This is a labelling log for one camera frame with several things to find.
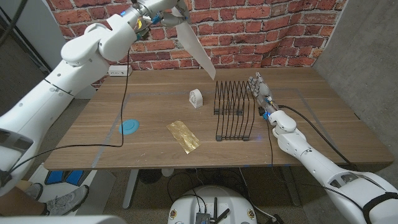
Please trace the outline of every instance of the wooden table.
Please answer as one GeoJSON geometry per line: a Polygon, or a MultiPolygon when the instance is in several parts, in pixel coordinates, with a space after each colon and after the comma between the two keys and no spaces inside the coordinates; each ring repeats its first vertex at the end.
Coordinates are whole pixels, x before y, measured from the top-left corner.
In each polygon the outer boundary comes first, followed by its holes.
{"type": "MultiPolygon", "coordinates": [[[[327,82],[312,68],[219,69],[216,80],[244,80],[260,72],[270,86],[276,103],[288,105],[331,138],[339,151],[355,164],[389,164],[394,156],[359,120],[327,82]]],[[[60,141],[67,144],[120,144],[118,119],[124,77],[110,77],[90,100],[60,141]]],[[[269,166],[271,148],[267,124],[256,116],[250,141],[215,139],[217,116],[213,115],[216,82],[204,70],[134,71],[129,77],[123,119],[136,119],[139,129],[125,135],[124,146],[71,147],[53,151],[45,161],[49,170],[151,169],[188,167],[269,166]],[[191,90],[203,94],[203,106],[188,101],[191,90]],[[183,121],[201,146],[186,154],[166,125],[183,121]]],[[[344,161],[302,118],[286,110],[297,122],[307,141],[337,164],[344,161]]],[[[274,165],[300,165],[299,161],[274,147],[274,165]]]]}

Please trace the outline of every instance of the person's foot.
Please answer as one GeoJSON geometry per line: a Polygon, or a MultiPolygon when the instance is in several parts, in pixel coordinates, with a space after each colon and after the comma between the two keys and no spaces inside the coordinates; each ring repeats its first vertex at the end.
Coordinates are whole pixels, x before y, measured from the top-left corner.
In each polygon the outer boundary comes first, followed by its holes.
{"type": "Polygon", "coordinates": [[[28,189],[25,190],[25,194],[31,197],[33,200],[38,200],[43,193],[43,185],[40,183],[32,184],[28,189]]]}
{"type": "Polygon", "coordinates": [[[65,215],[76,211],[88,196],[88,186],[83,185],[78,189],[59,198],[47,202],[49,215],[65,215]]]}

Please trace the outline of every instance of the wall outlet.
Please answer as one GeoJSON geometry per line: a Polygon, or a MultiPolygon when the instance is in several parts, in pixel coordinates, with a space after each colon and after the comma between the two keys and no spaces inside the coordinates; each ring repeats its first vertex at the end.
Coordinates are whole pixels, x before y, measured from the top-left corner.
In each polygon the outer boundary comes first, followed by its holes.
{"type": "Polygon", "coordinates": [[[110,76],[128,76],[132,72],[132,68],[129,65],[129,71],[127,71],[127,65],[111,65],[108,70],[110,76]]]}

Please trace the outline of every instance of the gray wall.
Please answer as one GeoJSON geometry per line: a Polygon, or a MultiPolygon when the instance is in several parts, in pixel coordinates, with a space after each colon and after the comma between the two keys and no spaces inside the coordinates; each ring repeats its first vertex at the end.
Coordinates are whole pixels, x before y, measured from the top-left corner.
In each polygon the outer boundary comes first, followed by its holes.
{"type": "MultiPolygon", "coordinates": [[[[397,1],[350,0],[327,48],[313,66],[395,158],[398,158],[397,21],[397,1]]],[[[398,187],[398,162],[378,174],[398,187]]]]}

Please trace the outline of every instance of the metal wire organizer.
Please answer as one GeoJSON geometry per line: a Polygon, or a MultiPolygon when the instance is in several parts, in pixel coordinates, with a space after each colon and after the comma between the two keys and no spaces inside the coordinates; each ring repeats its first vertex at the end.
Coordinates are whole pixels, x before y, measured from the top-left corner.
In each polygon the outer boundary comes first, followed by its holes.
{"type": "Polygon", "coordinates": [[[216,82],[214,115],[218,115],[217,141],[249,140],[256,104],[248,87],[249,83],[244,81],[216,82]]]}

